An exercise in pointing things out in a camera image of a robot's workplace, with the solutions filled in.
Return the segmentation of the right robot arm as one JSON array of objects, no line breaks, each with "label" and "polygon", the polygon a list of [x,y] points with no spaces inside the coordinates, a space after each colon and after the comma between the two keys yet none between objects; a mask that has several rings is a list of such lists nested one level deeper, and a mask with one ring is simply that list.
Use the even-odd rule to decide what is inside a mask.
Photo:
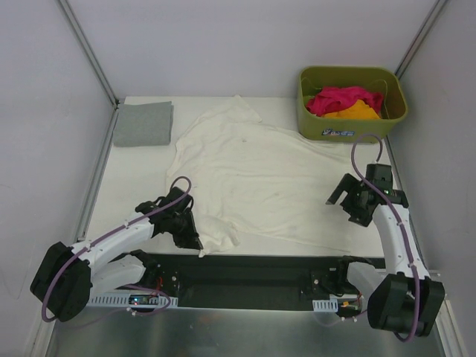
[{"label": "right robot arm", "polygon": [[380,277],[365,258],[346,256],[335,274],[343,293],[355,289],[367,296],[367,319],[374,329],[393,332],[400,340],[430,334],[442,306],[445,289],[432,280],[408,227],[405,192],[393,188],[392,169],[368,164],[365,177],[345,174],[327,199],[339,203],[349,221],[362,227],[375,224],[382,242],[386,275]]}]

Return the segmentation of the cream white t shirt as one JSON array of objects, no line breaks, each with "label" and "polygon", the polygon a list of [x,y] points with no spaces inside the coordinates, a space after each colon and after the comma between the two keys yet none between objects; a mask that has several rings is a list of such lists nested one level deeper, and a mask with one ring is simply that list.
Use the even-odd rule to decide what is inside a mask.
[{"label": "cream white t shirt", "polygon": [[185,176],[201,255],[233,251],[245,237],[355,254],[364,229],[327,199],[350,171],[347,144],[319,143],[266,123],[238,96],[175,104],[176,154],[167,180]]}]

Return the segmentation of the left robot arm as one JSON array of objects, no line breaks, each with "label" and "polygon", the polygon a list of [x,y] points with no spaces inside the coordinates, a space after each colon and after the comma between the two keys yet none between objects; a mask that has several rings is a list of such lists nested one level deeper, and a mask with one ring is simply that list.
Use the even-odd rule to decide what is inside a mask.
[{"label": "left robot arm", "polygon": [[133,247],[170,234],[177,247],[201,250],[193,206],[188,191],[171,187],[166,196],[140,203],[122,225],[97,239],[53,244],[30,285],[42,303],[43,321],[69,321],[91,298],[119,287],[134,285],[158,296],[165,277],[151,255]]}]

